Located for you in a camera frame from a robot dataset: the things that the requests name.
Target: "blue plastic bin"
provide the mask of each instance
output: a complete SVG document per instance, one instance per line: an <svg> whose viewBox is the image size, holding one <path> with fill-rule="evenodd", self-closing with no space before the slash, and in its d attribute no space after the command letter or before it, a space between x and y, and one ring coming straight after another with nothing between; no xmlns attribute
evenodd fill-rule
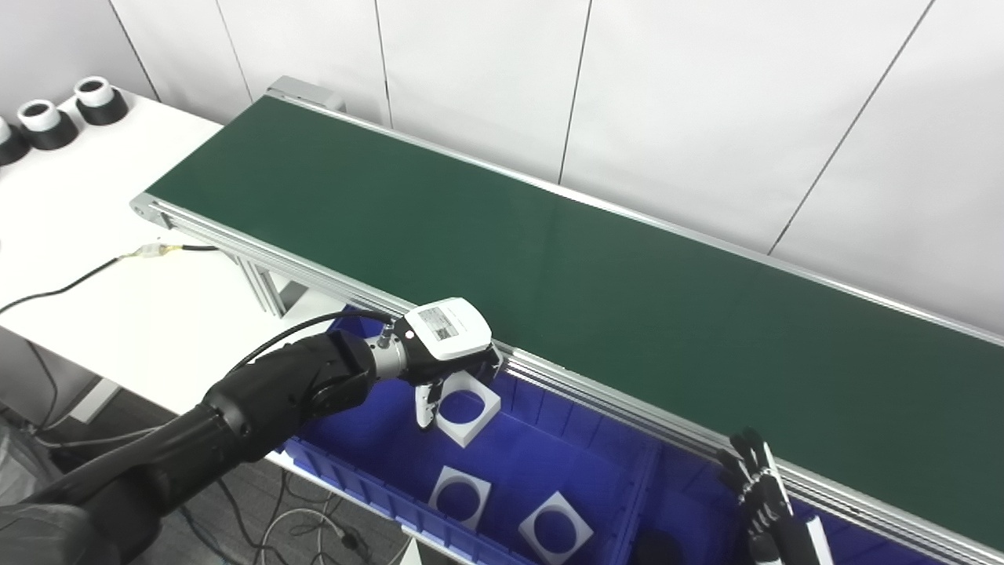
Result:
<svg viewBox="0 0 1004 565"><path fill-rule="evenodd" d="M332 329L373 336L381 324L348 318ZM414 389L403 381L378 384L361 406L308 425L285 449L299 467L475 563L541 563L518 526L555 491L594 531L567 565L625 565L645 530L672 535L687 565L736 562L742 520L716 464L510 375L490 388L502 408L467 449L439 431L418 430ZM442 409L476 414L480 401L454 394ZM466 516L426 504L444 466L491 483L477 532L455 519ZM463 498L455 502L450 508L465 506ZM807 505L793 506L799 516L820 515L838 565L936 563ZM559 544L560 524L549 532L542 523L538 537Z"/></svg>

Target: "conveyor belt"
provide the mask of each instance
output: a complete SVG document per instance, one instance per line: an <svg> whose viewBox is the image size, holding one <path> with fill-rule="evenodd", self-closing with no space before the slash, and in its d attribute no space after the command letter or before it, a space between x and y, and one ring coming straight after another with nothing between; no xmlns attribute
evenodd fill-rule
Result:
<svg viewBox="0 0 1004 565"><path fill-rule="evenodd" d="M753 426L802 498L1004 563L1000 338L274 96L141 211L360 304L465 297L525 378L702 453Z"/></svg>

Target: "cable connector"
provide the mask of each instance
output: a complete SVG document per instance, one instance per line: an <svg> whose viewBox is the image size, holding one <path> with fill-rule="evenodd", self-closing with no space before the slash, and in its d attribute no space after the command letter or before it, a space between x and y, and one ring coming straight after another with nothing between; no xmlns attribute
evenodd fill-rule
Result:
<svg viewBox="0 0 1004 565"><path fill-rule="evenodd" d="M168 254L171 251L181 249L181 245L165 245L163 243L147 243L146 245L140 245L140 248L133 251L132 253L126 253L122 258L126 257L161 257Z"/></svg>

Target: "aluminum frame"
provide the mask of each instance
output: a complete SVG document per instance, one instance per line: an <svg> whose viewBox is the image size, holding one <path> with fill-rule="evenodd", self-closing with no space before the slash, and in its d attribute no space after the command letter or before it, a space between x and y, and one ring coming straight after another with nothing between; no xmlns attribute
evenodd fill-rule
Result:
<svg viewBox="0 0 1004 565"><path fill-rule="evenodd" d="M660 229L665 229L713 247L738 254L750 260L802 276L856 298L1004 347L1004 337L1002 336L856 289L838 280L822 276L774 257L756 253L700 232L671 224L598 198L556 186L522 173L457 153L430 142L400 131L387 129L381 125L331 110L324 106L322 100L313 101L309 96L315 92L309 88L297 91L297 83L316 88L316 86L305 82L286 79L282 82L284 89L278 89L273 85L273 87L270 87L266 91L265 95L310 109L327 117L348 121L405 143L448 155L460 161L471 163L531 184L564 198L569 198ZM245 275L248 276L249 284L255 291L255 296L258 297L259 304L266 312L270 312L273 315L281 316L285 312L284 309L276 308L276 304L273 302L277 300L274 286L271 286L271 291L263 287L256 287L256 285L261 285L260 278L262 274L268 278L268 271L282 274L291 281L296 282L296 284L314 289L360 308L374 309L395 316L403 316L406 312L416 307L416 305L407 301L365 285L359 280L355 280L308 259L293 255L265 241L219 224L210 218L159 200L146 192L137 196L133 200L132 206L139 215L149 221L153 221L163 227L176 228L198 237L206 242L217 245L234 256L235 260L241 265L241 268L244 269ZM265 297L263 300L261 296L262 290L266 291L266 294L273 294L273 297ZM498 343L497 345L506 358L503 367L505 370L533 382L546 390L577 403L590 406L654 438L668 442L704 458L712 459L717 450L728 448L728 439L722 435L629 396L613 388L599 384L529 352L502 343ZM957 563L960 565L1004 565L1004 553L989 546L970 540L783 460L778 460L778 467L791 495L847 522L870 530L946 563Z"/></svg>

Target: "black and white spool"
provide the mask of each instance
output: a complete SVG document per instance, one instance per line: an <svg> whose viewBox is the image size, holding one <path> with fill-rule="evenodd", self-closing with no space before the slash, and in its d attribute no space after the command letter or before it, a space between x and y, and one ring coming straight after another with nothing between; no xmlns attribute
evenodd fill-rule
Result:
<svg viewBox="0 0 1004 565"><path fill-rule="evenodd" d="M17 108L17 118L24 125L24 136L35 149L59 149L76 138L76 124L49 100L24 102Z"/></svg>
<svg viewBox="0 0 1004 565"><path fill-rule="evenodd" d="M24 157L31 146L21 134L21 129L11 126L6 119L0 117L0 166L10 165Z"/></svg>
<svg viewBox="0 0 1004 565"><path fill-rule="evenodd" d="M91 125L107 125L129 113L122 93L102 76L85 76L73 85L76 108Z"/></svg>

